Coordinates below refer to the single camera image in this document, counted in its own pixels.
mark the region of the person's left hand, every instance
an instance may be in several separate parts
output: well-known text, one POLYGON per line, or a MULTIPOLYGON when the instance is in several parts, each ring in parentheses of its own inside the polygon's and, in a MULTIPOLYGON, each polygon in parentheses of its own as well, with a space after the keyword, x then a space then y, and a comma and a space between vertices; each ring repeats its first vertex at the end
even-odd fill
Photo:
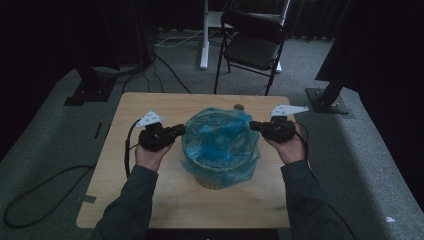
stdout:
POLYGON ((151 152, 137 145, 135 149, 135 164, 143 166, 147 169, 157 172, 162 162, 163 157, 171 149, 172 144, 162 148, 159 151, 151 152))

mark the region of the cable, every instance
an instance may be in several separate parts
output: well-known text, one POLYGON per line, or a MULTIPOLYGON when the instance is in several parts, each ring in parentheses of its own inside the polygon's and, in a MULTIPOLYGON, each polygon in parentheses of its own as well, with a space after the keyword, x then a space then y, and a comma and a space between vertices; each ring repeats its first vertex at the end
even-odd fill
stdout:
POLYGON ((161 57, 159 57, 156 53, 154 53, 155 56, 161 60, 168 68, 171 70, 171 72, 174 74, 174 76, 177 78, 177 80, 180 82, 180 84, 187 90, 188 93, 191 94, 191 91, 184 85, 184 83, 181 81, 181 79, 177 76, 177 74, 174 72, 174 70, 171 68, 171 66, 168 65, 161 57))
POLYGON ((160 84, 160 89, 162 90, 162 93, 164 93, 163 91, 163 84, 162 84, 162 80, 160 79, 160 77, 156 74, 156 66, 153 63, 153 74, 156 76, 156 78, 159 80, 159 84, 160 84))
POLYGON ((203 32, 203 30, 198 31, 196 34, 194 34, 194 35, 193 35, 193 36, 191 36, 191 37, 169 37, 169 38, 166 38, 166 39, 162 40, 161 42, 159 42, 159 43, 155 44, 154 46, 155 46, 155 47, 163 47, 163 48, 172 48, 172 47, 177 47, 177 46, 179 46, 179 45, 181 45, 181 44, 183 44, 183 43, 187 42, 188 40, 190 40, 190 39, 192 39, 192 38, 196 37, 196 36, 197 36, 197 35, 199 35, 201 32, 203 32), (179 42, 179 43, 177 43, 177 44, 171 45, 171 46, 163 46, 163 45, 161 45, 162 43, 164 43, 164 42, 166 42, 166 41, 168 41, 168 40, 171 40, 171 39, 184 39, 184 40, 183 40, 183 41, 181 41, 181 42, 179 42))
POLYGON ((52 214, 59 206, 60 204, 62 204, 62 202, 69 196, 69 194, 75 189, 75 187, 78 185, 78 183, 92 170, 94 169, 96 166, 96 164, 93 165, 77 165, 77 166, 73 166, 70 168, 67 168, 65 170, 60 171, 59 173, 56 173, 55 175, 53 175, 52 177, 46 179, 44 182, 40 183, 39 185, 35 186, 34 188, 31 188, 29 190, 27 190, 26 192, 22 193, 21 195, 17 196, 15 199, 13 199, 7 206, 6 209, 4 210, 3 213, 3 222, 6 226, 10 227, 10 228, 26 228, 32 225, 35 225, 41 221, 43 221, 44 219, 46 219, 50 214, 52 214), (8 218, 8 213, 9 210, 16 204, 16 202, 18 202, 19 200, 25 198, 26 196, 30 195, 31 193, 33 193, 34 191, 36 191, 37 189, 41 188, 42 186, 44 186, 46 183, 50 182, 52 179, 56 178, 57 176, 68 172, 70 170, 73 169, 77 169, 77 168, 89 168, 87 171, 85 171, 79 178, 78 180, 74 183, 74 185, 68 190, 68 192, 60 199, 60 201, 53 207, 51 208, 45 215, 43 215, 42 217, 40 217, 39 219, 30 222, 30 223, 25 223, 25 224, 15 224, 15 223, 11 223, 9 218, 8 218))
MULTIPOLYGON (((296 122, 296 124, 299 124, 300 126, 303 127, 303 129, 306 131, 306 139, 304 139, 300 133, 296 132, 296 136, 298 136, 300 138, 300 140, 302 141, 303 147, 305 148, 305 160, 308 163, 309 166, 309 171, 312 175, 312 178, 315 180, 315 182, 320 185, 317 177, 315 176, 315 174, 312 172, 311 166, 309 164, 309 160, 308 160, 308 152, 309 152, 309 146, 308 146, 308 139, 309 139, 309 131, 308 128, 306 128, 305 125, 303 125, 302 123, 298 123, 296 122)), ((352 228, 349 226, 349 224, 346 222, 346 220, 343 218, 343 216, 331 205, 331 204, 327 204, 327 206, 334 212, 334 214, 337 215, 337 217, 342 221, 342 223, 345 225, 345 227, 347 228, 347 230, 349 231, 349 233, 352 235, 353 239, 358 239, 355 235, 355 233, 353 232, 352 228)))
POLYGON ((127 136, 127 140, 125 140, 125 157, 124 157, 124 165, 125 165, 125 174, 127 175, 127 178, 130 176, 130 150, 132 148, 134 148, 135 146, 130 148, 130 138, 131 138, 131 134, 132 131, 135 127, 135 125, 138 123, 138 121, 140 121, 141 119, 138 119, 137 121, 135 121, 131 127, 130 130, 128 131, 128 136, 127 136))
POLYGON ((142 73, 142 72, 135 72, 134 74, 132 74, 127 80, 125 80, 124 86, 122 86, 122 91, 121 93, 124 94, 125 93, 125 87, 127 86, 127 84, 133 79, 133 77, 135 77, 136 75, 142 73))
POLYGON ((147 92, 150 92, 150 79, 148 77, 146 77, 146 72, 143 73, 143 77, 147 81, 147 92))
POLYGON ((131 5, 131 10, 132 10, 132 13, 133 13, 133 17, 134 17, 134 22, 135 22, 135 27, 136 27, 136 29, 137 29, 137 38, 138 38, 138 60, 139 60, 139 64, 142 64, 141 63, 141 59, 142 59, 142 57, 141 57, 141 55, 142 55, 142 47, 141 47, 141 37, 140 37, 140 26, 139 26, 139 24, 138 24, 138 20, 137 20, 137 14, 136 14, 136 12, 135 12, 135 8, 134 8, 134 4, 133 4, 133 1, 132 0, 130 0, 130 5, 131 5))

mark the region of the wooden table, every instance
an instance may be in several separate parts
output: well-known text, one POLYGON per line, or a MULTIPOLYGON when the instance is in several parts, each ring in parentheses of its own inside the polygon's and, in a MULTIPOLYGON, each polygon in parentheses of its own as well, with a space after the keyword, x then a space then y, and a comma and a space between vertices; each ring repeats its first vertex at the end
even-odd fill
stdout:
MULTIPOLYGON (((255 121, 269 121, 270 111, 278 104, 289 104, 285 97, 206 94, 125 93, 119 103, 109 134, 92 177, 87 196, 77 218, 81 228, 94 228, 108 204, 115 200, 126 182, 124 142, 129 128, 149 110, 162 116, 164 127, 185 124, 208 107, 233 109, 242 104, 255 121)), ((137 144, 135 128, 131 145, 137 144)), ((275 229, 289 227, 285 187, 277 152, 262 138, 261 158, 250 181, 222 190, 200 186, 181 165, 181 137, 177 138, 159 169, 153 197, 149 228, 153 229, 275 229)), ((134 165, 134 152, 130 153, 134 165)))

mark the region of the folding chair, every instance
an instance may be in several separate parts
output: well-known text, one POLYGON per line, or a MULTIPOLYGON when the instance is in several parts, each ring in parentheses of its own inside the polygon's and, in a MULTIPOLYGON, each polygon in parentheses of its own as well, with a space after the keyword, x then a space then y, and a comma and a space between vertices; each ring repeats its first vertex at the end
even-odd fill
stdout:
POLYGON ((221 33, 223 40, 219 53, 214 94, 218 88, 221 61, 224 56, 227 60, 228 72, 231 72, 230 66, 233 66, 268 76, 269 80, 265 91, 265 95, 268 95, 286 39, 283 26, 269 18, 228 11, 221 16, 221 33), (228 26, 233 28, 234 37, 227 32, 226 27, 228 28, 228 26))

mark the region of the gray carpet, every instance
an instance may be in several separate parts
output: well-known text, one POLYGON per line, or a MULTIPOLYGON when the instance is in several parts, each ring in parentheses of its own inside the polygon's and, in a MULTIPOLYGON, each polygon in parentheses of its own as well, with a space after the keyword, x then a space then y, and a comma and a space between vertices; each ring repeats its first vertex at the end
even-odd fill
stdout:
MULTIPOLYGON (((314 79, 331 45, 331 41, 323 40, 287 40, 281 58, 283 72, 277 75, 269 95, 286 96, 292 105, 311 108, 305 89, 326 87, 326 82, 314 79)), ((201 42, 188 41, 155 51, 192 93, 211 94, 219 48, 211 44, 206 70, 199 68, 200 49, 201 42)), ((63 106, 79 84, 76 71, 71 71, 56 84, 32 123, 0 164, 1 214, 17 195, 62 169, 97 161, 128 77, 118 79, 107 103, 86 102, 80 107, 63 106), (96 137, 99 124, 102 128, 96 137)), ((134 76, 125 91, 187 92, 158 59, 146 71, 145 77, 143 74, 134 76)), ((224 68, 218 93, 263 95, 266 82, 267 79, 260 75, 236 69, 227 74, 224 68)), ((310 164, 322 187, 359 239, 421 239, 424 236, 423 213, 358 95, 343 89, 341 98, 351 110, 350 116, 354 117, 314 113, 312 108, 296 116, 297 121, 309 129, 310 164), (392 217, 395 222, 387 222, 386 217, 392 217)), ((37 219, 85 171, 78 169, 60 175, 33 195, 20 200, 10 211, 11 220, 26 223, 37 219)), ((91 230, 79 229, 75 221, 91 175, 92 172, 44 221, 23 229, 12 229, 2 222, 0 233, 13 240, 89 239, 91 230)), ((287 229, 282 229, 280 234, 281 239, 290 239, 287 229)))

